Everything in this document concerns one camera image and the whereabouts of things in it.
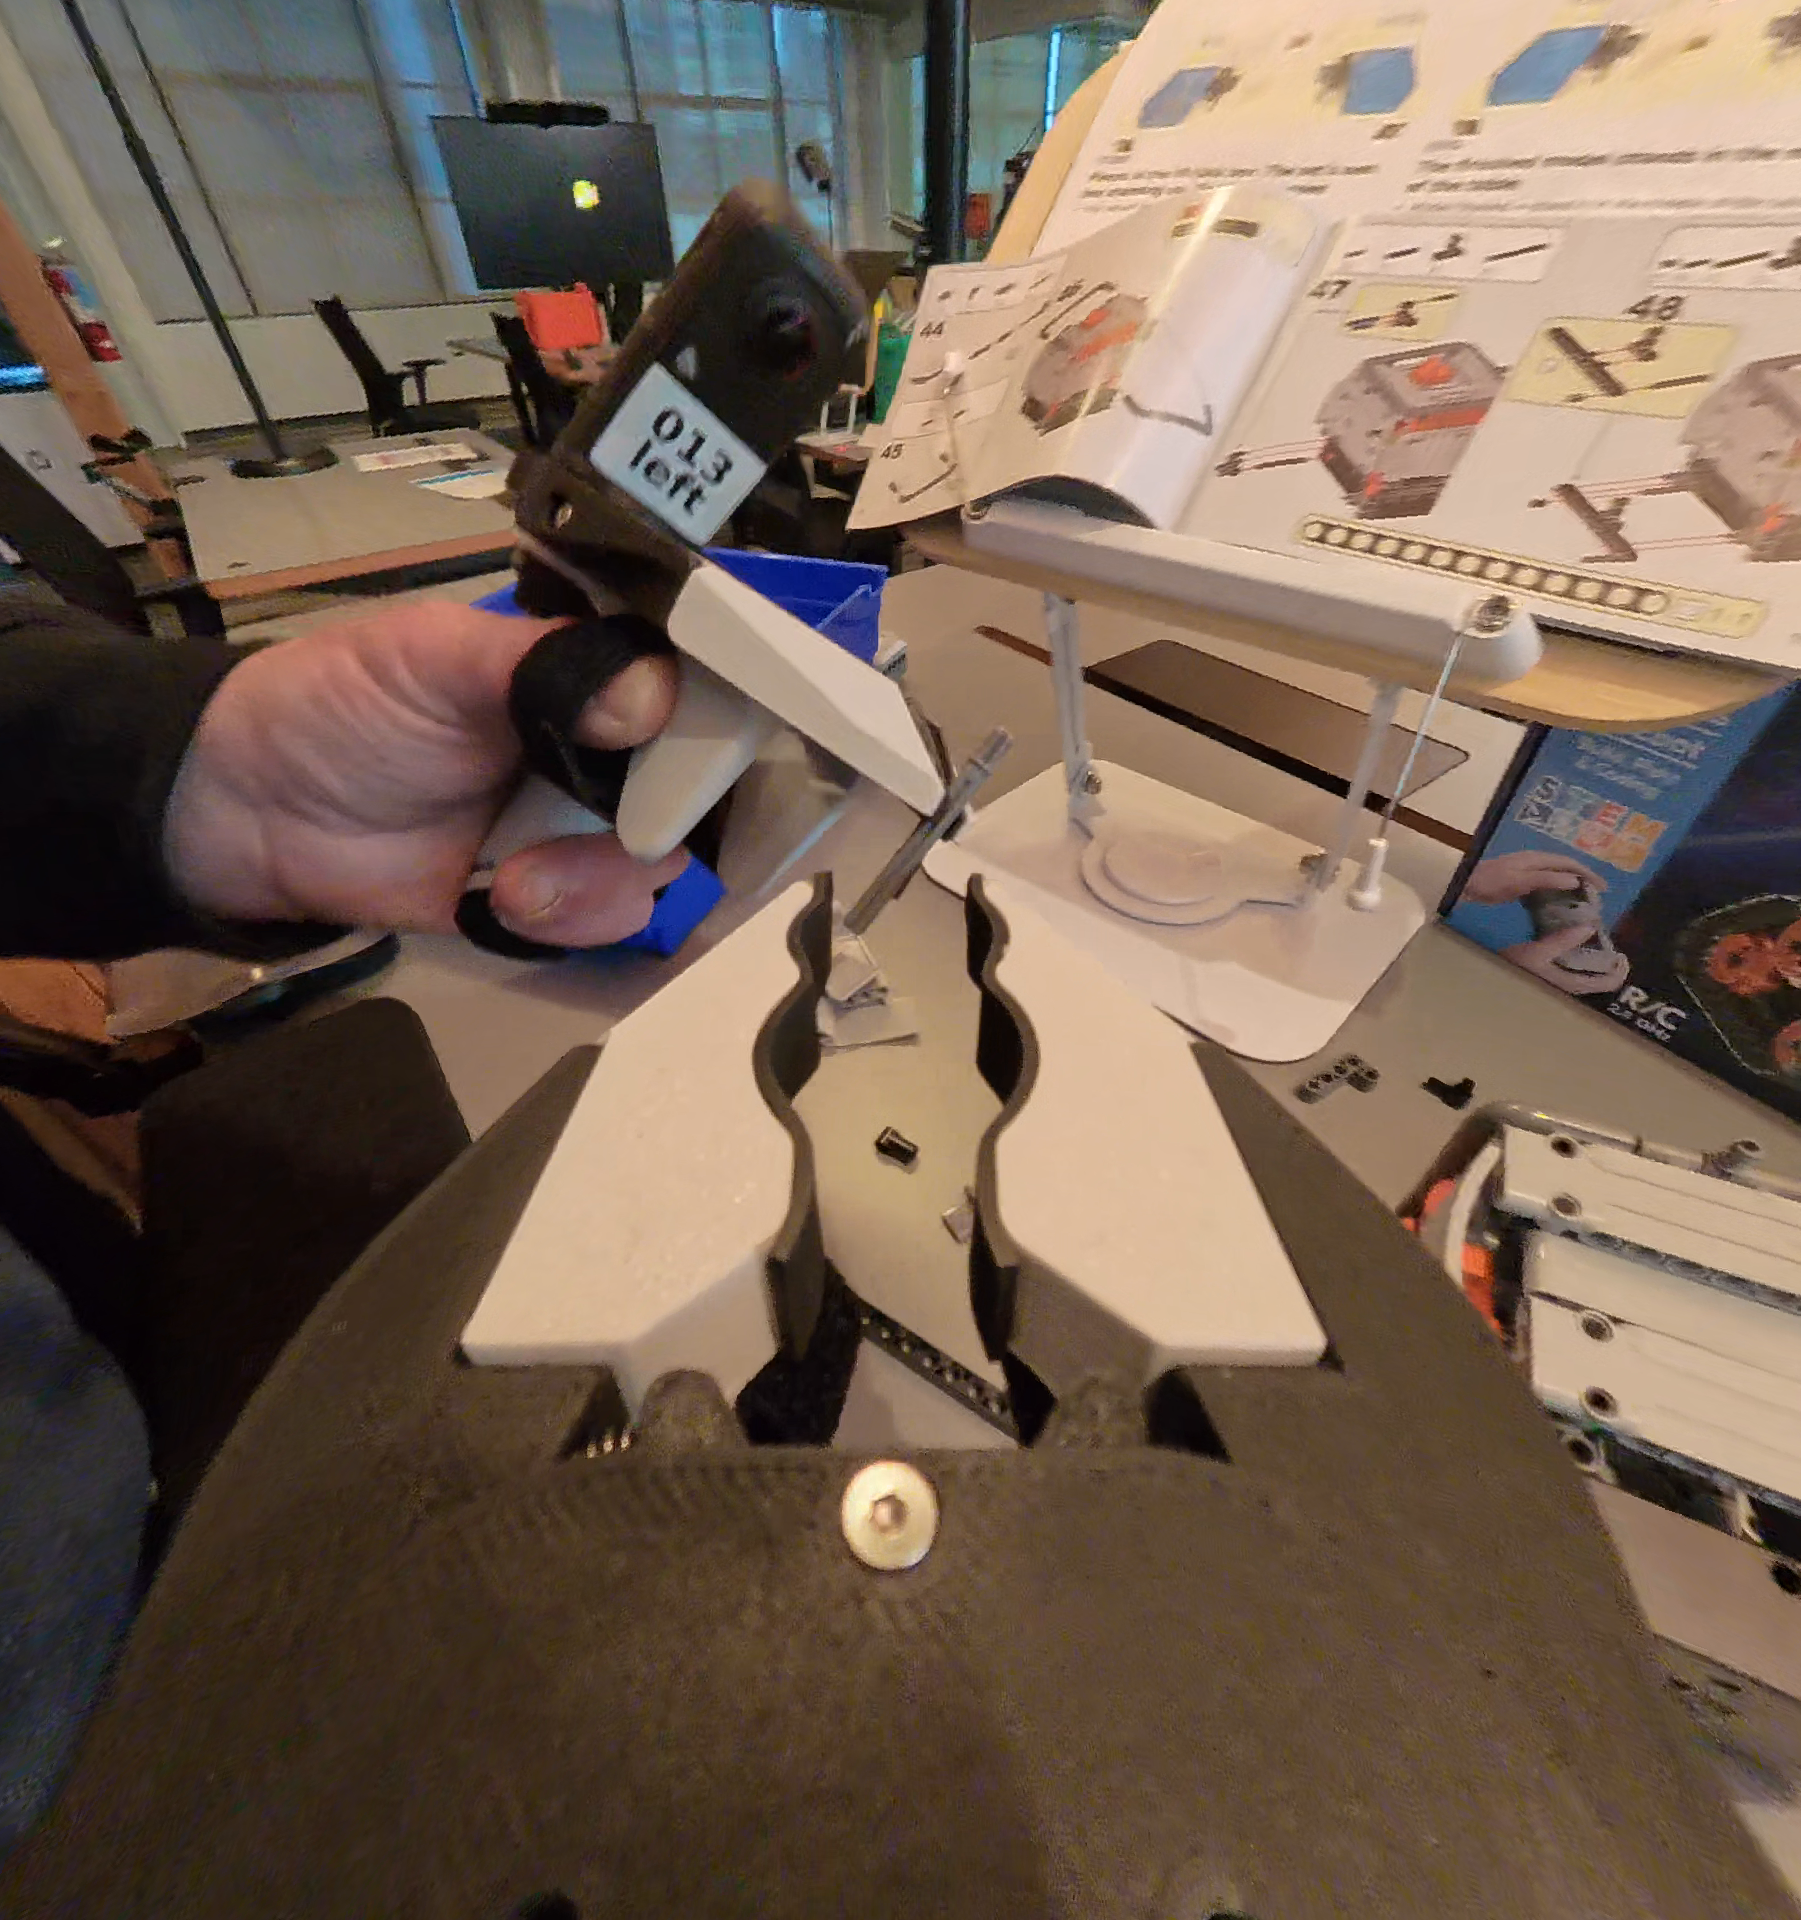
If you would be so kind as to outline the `person's left forearm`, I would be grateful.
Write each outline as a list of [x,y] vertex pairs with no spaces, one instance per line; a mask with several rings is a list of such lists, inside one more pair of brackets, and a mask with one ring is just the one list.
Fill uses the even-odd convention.
[[164,819],[224,641],[164,641],[0,594],[0,959],[118,963],[185,948],[281,963],[346,925],[238,923],[189,903]]

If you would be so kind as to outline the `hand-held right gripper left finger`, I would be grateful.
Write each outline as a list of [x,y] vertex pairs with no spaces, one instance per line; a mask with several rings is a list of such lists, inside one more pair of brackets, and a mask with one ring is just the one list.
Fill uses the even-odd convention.
[[461,1348],[499,1368],[601,1366],[625,1393],[670,1372],[742,1391],[808,1353],[825,1254],[793,1098],[819,1066],[835,881],[792,884],[625,1018]]

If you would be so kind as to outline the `toy kit cardboard box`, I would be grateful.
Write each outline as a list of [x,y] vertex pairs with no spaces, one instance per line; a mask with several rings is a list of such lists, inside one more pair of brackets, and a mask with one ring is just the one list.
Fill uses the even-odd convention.
[[1801,1124],[1801,682],[1679,729],[1540,729],[1442,918]]

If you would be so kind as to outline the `black monitor screen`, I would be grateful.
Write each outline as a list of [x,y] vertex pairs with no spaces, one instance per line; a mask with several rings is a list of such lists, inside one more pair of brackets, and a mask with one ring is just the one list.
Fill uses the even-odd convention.
[[660,283],[675,238],[648,125],[432,119],[475,281],[486,294]]

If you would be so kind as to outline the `wooden post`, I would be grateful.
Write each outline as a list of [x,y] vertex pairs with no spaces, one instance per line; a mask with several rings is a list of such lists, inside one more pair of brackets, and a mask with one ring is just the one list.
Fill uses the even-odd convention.
[[[41,255],[12,211],[0,199],[0,308],[20,334],[22,345],[44,367],[47,387],[70,412],[83,445],[103,454],[120,450],[131,438],[129,415],[122,410],[104,367],[71,324],[60,295],[47,286]],[[138,523],[150,549],[150,564],[168,581],[193,574],[193,558],[183,542],[168,476],[145,457],[140,445],[131,461],[103,469],[104,482],[127,487],[127,513]]]

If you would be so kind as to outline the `black floor stand pole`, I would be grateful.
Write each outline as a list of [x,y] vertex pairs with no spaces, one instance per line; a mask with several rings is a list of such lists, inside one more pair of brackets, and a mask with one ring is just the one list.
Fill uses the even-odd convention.
[[245,356],[240,354],[232,324],[219,308],[212,278],[208,276],[200,255],[193,251],[193,242],[181,225],[177,206],[172,206],[168,181],[160,175],[160,164],[154,162],[153,150],[147,147],[140,126],[134,121],[129,103],[120,91],[112,66],[100,52],[100,43],[94,36],[94,28],[83,16],[82,6],[60,3],[60,10],[120,128],[120,138],[131,157],[131,164],[135,175],[144,178],[147,201],[168,231],[169,249],[172,252],[177,252],[181,270],[185,271],[193,286],[203,320],[206,324],[210,324],[219,354],[228,364],[232,377],[235,379],[240,395],[250,408],[250,417],[255,421],[255,431],[261,435],[263,450],[232,457],[232,475],[244,482],[261,482],[261,479],[265,482],[265,479],[296,479],[337,467],[334,449],[321,444],[313,444],[308,449],[294,449],[281,437],[281,427],[265,404],[263,387],[252,377],[252,370],[247,367]]

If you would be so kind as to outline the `black office chair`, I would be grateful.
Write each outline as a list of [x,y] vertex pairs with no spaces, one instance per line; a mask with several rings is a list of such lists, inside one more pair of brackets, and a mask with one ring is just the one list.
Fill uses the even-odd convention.
[[442,357],[408,357],[397,370],[372,348],[350,308],[338,298],[313,300],[349,367],[359,379],[367,421],[376,437],[449,431],[477,427],[478,412],[456,400],[432,400],[428,377],[446,362]]
[[490,313],[505,364],[507,395],[520,424],[523,445],[551,450],[577,412],[577,389],[558,379],[533,345],[518,313]]

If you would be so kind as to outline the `grey work table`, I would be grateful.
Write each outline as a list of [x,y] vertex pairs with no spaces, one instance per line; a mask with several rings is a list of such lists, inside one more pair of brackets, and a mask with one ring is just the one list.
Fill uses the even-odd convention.
[[509,558],[514,455],[482,431],[344,440],[334,457],[275,479],[240,479],[219,454],[168,465],[195,577],[216,602]]

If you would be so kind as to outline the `blue plastic bin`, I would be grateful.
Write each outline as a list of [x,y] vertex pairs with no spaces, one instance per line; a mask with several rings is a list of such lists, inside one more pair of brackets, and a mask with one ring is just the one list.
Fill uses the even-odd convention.
[[[695,562],[725,568],[879,670],[887,583],[879,568],[733,549],[710,549],[689,569]],[[558,944],[509,935],[499,923],[490,879],[520,851],[567,836],[613,836],[645,862],[694,848],[685,874],[660,890],[642,935],[626,938],[637,951],[675,954],[719,901],[775,890],[835,825],[848,792],[873,787],[675,645],[667,618],[679,589],[652,616],[571,618],[559,633],[539,638],[514,670],[507,710],[525,751],[525,779],[490,830],[456,912],[475,945],[518,959],[558,954]],[[679,688],[658,739],[644,748],[584,754],[577,742],[584,705],[621,668],[662,652],[679,662]]]

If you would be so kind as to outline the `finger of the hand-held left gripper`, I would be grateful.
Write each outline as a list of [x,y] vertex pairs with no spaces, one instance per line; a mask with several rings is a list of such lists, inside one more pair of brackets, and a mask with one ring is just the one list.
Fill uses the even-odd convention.
[[667,618],[675,645],[755,708],[919,814],[947,776],[900,687],[716,562],[695,562]]

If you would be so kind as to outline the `instruction booklet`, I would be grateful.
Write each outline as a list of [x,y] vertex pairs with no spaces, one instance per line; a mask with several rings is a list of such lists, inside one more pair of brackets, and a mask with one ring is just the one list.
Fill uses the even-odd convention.
[[856,530],[1439,661],[1801,680],[1801,6],[1165,6]]

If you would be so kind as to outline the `person's left hand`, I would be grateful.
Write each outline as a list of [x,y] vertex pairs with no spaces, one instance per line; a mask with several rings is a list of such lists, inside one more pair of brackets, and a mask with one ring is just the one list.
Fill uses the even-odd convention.
[[446,937],[525,776],[507,692],[546,618],[338,620],[219,685],[169,794],[180,897],[232,925]]

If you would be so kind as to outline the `thin grey axle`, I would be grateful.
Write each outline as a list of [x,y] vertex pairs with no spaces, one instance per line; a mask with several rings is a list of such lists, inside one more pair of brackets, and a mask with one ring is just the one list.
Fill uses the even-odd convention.
[[960,830],[978,794],[991,782],[1011,747],[1013,733],[1007,729],[994,729],[984,736],[981,747],[947,787],[937,810],[912,830],[873,876],[862,897],[838,918],[838,930],[847,937],[864,937],[879,916],[912,884],[912,876],[922,873],[928,855]]

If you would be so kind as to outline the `white book stand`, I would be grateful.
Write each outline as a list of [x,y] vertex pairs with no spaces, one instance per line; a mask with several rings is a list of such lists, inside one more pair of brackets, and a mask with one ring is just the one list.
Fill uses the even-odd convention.
[[[1548,632],[1509,589],[1330,580],[1317,562],[1048,510],[919,519],[929,562],[1047,595],[1060,764],[980,807],[929,859],[959,894],[984,876],[1197,1035],[1257,1063],[1317,1053],[1389,973],[1428,907],[1384,876],[1367,792],[1405,688],[1500,717],[1645,733],[1726,717],[1774,693],[1759,668]],[[1087,739],[1080,607],[1141,620],[1198,651],[1240,643],[1367,682],[1367,717],[1328,847],[1099,764]],[[1359,879],[1341,873],[1355,859]]]

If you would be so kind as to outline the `grey building block model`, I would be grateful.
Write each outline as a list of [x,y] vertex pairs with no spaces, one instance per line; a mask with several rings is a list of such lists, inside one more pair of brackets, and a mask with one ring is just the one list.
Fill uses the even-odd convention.
[[1400,1223],[1603,1486],[1755,1549],[1801,1599],[1801,1185],[1509,1104]]

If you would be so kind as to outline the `black pillar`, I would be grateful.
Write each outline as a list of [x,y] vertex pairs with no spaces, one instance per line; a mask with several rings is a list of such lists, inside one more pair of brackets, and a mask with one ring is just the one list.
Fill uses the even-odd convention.
[[922,257],[955,264],[966,252],[970,192],[972,6],[922,6]]

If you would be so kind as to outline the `silver metal plate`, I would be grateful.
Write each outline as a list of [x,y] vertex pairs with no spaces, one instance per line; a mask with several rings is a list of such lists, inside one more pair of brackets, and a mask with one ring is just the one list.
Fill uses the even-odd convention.
[[100,973],[100,1030],[124,1043],[200,1019],[272,1015],[365,985],[395,960],[397,938],[372,931],[272,960],[163,948]]

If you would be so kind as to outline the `black beam with holes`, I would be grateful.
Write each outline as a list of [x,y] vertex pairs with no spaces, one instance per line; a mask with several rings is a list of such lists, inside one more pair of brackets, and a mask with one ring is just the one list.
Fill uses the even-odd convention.
[[984,1379],[873,1304],[853,1302],[853,1310],[864,1346],[895,1360],[914,1379],[966,1408],[980,1422],[1007,1437],[1007,1441],[1020,1441],[1020,1428],[1005,1387]]

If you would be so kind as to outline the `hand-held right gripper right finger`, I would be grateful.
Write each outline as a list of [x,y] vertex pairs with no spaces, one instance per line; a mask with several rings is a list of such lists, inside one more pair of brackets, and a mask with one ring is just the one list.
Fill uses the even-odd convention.
[[1311,1368],[1319,1312],[1205,1053],[1007,884],[970,879],[978,1067],[998,1100],[972,1179],[984,1352],[1031,1404],[1186,1368]]

